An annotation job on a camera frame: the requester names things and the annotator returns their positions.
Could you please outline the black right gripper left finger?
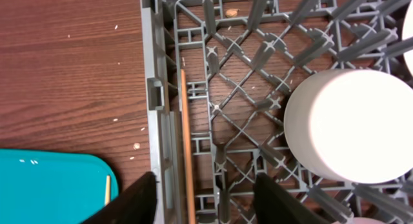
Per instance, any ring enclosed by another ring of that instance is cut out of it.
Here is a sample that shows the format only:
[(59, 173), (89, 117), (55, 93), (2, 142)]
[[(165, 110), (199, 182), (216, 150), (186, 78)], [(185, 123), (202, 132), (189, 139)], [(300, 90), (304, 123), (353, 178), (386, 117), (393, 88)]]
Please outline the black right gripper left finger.
[(115, 200), (82, 224), (153, 224), (156, 209), (156, 175), (146, 172)]

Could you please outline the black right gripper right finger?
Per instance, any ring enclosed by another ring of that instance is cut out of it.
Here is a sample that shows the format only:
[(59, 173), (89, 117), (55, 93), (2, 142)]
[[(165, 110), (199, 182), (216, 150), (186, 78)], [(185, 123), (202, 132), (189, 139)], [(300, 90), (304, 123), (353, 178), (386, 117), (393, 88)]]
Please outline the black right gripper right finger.
[(265, 173), (256, 176), (253, 207), (259, 224), (329, 224)]

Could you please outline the wooden chopstick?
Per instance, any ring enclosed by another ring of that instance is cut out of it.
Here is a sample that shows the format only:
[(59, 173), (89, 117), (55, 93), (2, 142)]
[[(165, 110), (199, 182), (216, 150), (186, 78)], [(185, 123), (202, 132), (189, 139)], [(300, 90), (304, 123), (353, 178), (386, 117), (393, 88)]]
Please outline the wooden chopstick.
[(111, 176), (107, 175), (105, 185), (105, 205), (108, 205), (111, 200)]
[(188, 108), (188, 92), (186, 86), (186, 74), (181, 70), (181, 102), (182, 102), (182, 125), (183, 125), (183, 143), (185, 156), (185, 179), (186, 179), (186, 197), (188, 209), (188, 223), (196, 224), (196, 209), (193, 183), (193, 168), (192, 168), (192, 149), (191, 149), (191, 133), (190, 133), (190, 118)]

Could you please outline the white saucer bowl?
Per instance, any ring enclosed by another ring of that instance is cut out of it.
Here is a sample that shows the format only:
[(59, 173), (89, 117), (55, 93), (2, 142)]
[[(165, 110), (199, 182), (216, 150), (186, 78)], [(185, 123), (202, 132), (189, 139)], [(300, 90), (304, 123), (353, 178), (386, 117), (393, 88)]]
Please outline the white saucer bowl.
[(287, 145), (331, 180), (384, 183), (412, 169), (412, 88), (375, 70), (326, 70), (288, 99)]

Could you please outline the small white plate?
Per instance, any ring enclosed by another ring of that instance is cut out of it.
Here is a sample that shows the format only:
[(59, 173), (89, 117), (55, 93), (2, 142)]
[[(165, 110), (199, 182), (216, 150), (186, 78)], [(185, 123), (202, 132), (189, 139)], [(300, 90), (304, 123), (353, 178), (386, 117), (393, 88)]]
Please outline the small white plate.
[(364, 218), (364, 217), (355, 217), (350, 219), (345, 219), (344, 221), (335, 221), (332, 224), (387, 224), (383, 221), (372, 219), (372, 218)]

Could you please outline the large white plate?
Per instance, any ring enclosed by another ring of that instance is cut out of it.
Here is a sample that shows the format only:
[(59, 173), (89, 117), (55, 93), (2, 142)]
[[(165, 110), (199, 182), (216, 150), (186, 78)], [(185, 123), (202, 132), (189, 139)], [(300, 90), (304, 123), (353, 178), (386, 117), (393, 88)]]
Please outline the large white plate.
[[(412, 38), (412, 18), (413, 18), (413, 13), (412, 13), (412, 1), (410, 1), (410, 4), (407, 8), (404, 22), (403, 22), (403, 29), (402, 29), (402, 40), (406, 40), (409, 38)], [(410, 74), (412, 74), (412, 50), (409, 50), (403, 54), (405, 64), (408, 68), (408, 71)]]

